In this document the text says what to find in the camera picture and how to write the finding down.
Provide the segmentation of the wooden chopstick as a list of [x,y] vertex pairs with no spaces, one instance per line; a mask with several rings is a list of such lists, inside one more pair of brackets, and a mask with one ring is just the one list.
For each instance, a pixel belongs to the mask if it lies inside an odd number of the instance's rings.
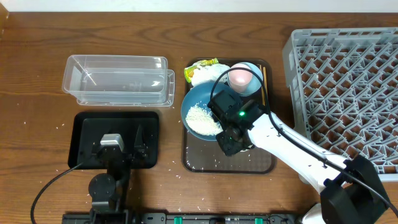
[[265,66],[262,68],[262,72],[263,72],[263,77],[264,77],[264,86],[265,86],[266,92],[267,92],[267,72],[266,72]]
[[[259,65],[259,68],[260,68],[260,70],[261,70],[261,72],[262,72],[262,68],[263,68],[264,66],[263,65]],[[265,95],[264,95],[264,90],[262,90],[262,103],[265,105],[266,104],[266,101],[265,101]]]

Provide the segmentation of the pink plastic cup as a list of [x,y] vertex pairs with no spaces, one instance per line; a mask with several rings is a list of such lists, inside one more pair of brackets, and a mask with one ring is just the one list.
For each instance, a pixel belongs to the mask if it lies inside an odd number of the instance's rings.
[[250,68],[243,63],[237,63],[231,68],[234,70],[228,73],[229,85],[234,91],[243,93],[252,80],[252,73],[245,70]]

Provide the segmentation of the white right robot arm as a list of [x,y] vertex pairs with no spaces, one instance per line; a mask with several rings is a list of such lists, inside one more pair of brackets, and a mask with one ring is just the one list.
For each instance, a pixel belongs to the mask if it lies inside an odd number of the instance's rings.
[[223,128],[216,139],[227,156],[256,146],[282,160],[320,194],[320,203],[302,223],[375,223],[387,209],[397,211],[366,158],[348,160],[323,150],[255,101],[243,105],[213,98],[208,106]]

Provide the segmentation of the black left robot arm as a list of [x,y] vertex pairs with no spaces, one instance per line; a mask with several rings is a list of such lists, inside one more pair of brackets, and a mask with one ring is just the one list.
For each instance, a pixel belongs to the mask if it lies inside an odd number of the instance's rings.
[[125,205],[131,167],[140,157],[139,153],[147,150],[144,130],[138,126],[133,149],[126,149],[120,134],[105,134],[99,146],[91,155],[106,167],[106,172],[98,174],[89,183],[92,198],[89,223],[140,223],[141,218]]

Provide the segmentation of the grey dishwasher rack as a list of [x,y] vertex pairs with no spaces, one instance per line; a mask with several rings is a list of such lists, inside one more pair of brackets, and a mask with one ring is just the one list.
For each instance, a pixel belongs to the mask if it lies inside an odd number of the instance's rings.
[[297,29],[282,56],[295,130],[396,182],[397,29]]

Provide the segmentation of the black plastic bin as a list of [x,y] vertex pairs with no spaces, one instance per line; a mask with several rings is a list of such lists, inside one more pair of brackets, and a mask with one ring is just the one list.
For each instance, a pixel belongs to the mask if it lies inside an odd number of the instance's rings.
[[159,148],[159,116],[153,111],[84,111],[75,116],[68,155],[70,168],[82,164],[81,169],[105,169],[96,162],[91,151],[110,127],[117,128],[126,149],[133,149],[138,126],[144,129],[148,147],[148,168],[157,163]]

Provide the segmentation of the pile of white rice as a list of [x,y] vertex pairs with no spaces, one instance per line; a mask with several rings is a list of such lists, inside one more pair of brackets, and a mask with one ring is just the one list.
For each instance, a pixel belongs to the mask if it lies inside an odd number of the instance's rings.
[[198,105],[188,110],[185,121],[190,129],[203,136],[216,136],[223,131],[221,125],[214,121],[211,113]]

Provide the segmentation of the dark brown serving tray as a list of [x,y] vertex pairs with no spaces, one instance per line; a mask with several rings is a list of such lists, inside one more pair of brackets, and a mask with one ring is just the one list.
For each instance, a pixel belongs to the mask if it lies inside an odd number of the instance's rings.
[[[219,58],[220,63],[232,66],[239,62],[253,63],[266,67],[267,75],[272,75],[271,66],[258,58]],[[255,100],[262,103],[262,89],[249,96],[241,96],[243,103]],[[198,139],[183,128],[182,163],[191,172],[226,174],[267,174],[277,162],[271,153],[257,147],[233,156],[226,156],[217,141]]]

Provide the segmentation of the clear plastic container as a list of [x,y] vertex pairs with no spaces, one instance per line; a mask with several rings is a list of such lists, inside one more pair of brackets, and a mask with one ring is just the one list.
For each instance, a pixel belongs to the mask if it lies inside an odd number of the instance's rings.
[[165,57],[71,55],[62,90],[81,105],[171,106],[175,73]]

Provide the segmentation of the dark blue plate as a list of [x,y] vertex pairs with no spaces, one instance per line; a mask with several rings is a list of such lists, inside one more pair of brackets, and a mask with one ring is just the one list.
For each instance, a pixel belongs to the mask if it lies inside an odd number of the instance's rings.
[[[183,102],[182,102],[182,107],[181,107],[181,117],[182,117],[182,123],[185,126],[185,129],[189,131],[190,134],[194,135],[198,139],[204,140],[204,141],[216,141],[216,135],[203,135],[200,133],[197,133],[194,129],[192,129],[188,123],[187,123],[187,115],[188,112],[191,108],[197,107],[201,108],[202,110],[205,111],[206,114],[208,114],[209,117],[212,116],[212,112],[207,106],[207,104],[210,101],[210,94],[211,90],[213,88],[213,85],[215,83],[213,81],[210,82],[205,82],[201,83],[192,89],[187,91],[187,94],[185,95]],[[225,85],[223,83],[218,83],[215,86],[215,90],[213,92],[213,97],[215,97],[219,92],[225,91],[229,95],[231,95],[232,99],[234,101],[237,101],[241,106],[243,105],[243,101],[240,98],[240,96],[228,85]]]

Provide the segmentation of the light blue bowl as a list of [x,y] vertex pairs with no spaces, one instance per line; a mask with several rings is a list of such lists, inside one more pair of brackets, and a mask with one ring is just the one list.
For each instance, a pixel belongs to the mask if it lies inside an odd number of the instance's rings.
[[[239,62],[239,63],[243,63],[243,64],[247,65],[250,68],[250,70],[252,70],[254,73],[256,73],[258,75],[258,77],[261,80],[263,80],[262,72],[253,63],[249,63],[249,62]],[[261,82],[254,75],[252,75],[252,80],[249,83],[247,89],[243,93],[239,93],[239,94],[242,96],[249,96],[249,95],[255,93],[256,91],[258,91],[260,88],[261,88]]]

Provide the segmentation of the green yellow snack wrapper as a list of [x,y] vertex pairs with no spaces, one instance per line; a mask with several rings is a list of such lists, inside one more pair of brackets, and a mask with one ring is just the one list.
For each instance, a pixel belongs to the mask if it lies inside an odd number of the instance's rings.
[[206,66],[210,66],[210,65],[214,65],[219,63],[217,58],[212,58],[212,59],[208,59],[208,60],[199,60],[197,62],[195,62],[193,65],[184,68],[184,76],[185,79],[188,83],[192,82],[192,78],[194,76],[194,70],[200,67],[206,67]]

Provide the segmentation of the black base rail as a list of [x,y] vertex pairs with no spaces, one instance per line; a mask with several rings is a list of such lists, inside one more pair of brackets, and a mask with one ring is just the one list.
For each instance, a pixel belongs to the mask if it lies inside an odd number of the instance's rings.
[[64,214],[62,224],[89,223],[131,223],[131,224],[288,224],[295,223],[293,214],[270,215],[184,215],[165,213],[145,213],[142,215],[89,215]]

